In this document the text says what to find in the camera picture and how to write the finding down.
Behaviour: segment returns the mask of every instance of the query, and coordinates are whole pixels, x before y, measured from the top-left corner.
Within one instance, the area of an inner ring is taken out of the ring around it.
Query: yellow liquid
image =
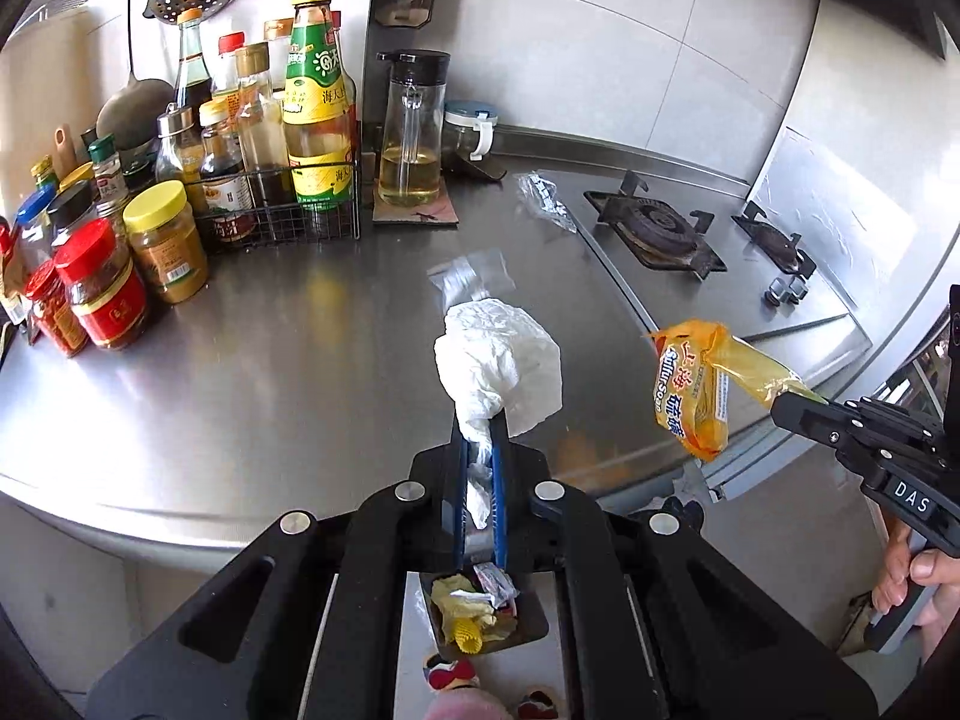
[[[434,151],[418,151],[407,163],[407,188],[400,191],[400,146],[391,146],[380,158],[380,196],[392,205],[422,205],[440,194],[440,164]]]

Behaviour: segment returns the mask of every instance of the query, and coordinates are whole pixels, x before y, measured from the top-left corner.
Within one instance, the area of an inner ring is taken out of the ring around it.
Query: coaster
[[[440,177],[440,194],[437,199],[424,205],[410,207],[391,205],[380,196],[379,182],[373,184],[373,223],[374,224],[430,224],[453,225],[458,223],[457,212],[453,210],[446,184]]]

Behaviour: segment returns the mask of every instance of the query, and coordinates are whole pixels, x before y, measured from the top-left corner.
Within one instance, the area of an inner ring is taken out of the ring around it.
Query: pink clothing
[[[498,699],[479,688],[445,690],[430,704],[424,720],[512,720]]]

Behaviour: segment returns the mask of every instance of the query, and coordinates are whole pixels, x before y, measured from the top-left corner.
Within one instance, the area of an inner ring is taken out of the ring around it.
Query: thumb
[[[937,549],[920,552],[910,563],[910,578],[917,584],[960,584],[960,560]]]

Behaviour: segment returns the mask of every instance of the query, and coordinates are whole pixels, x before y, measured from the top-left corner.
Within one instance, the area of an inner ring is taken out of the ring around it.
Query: barcode label
[[[189,263],[184,263],[182,265],[176,266],[172,271],[167,271],[167,284],[171,284],[176,281],[176,279],[183,278],[186,274],[190,272]]]
[[[721,422],[727,421],[727,392],[730,390],[730,377],[726,373],[717,373],[716,408],[714,416]]]

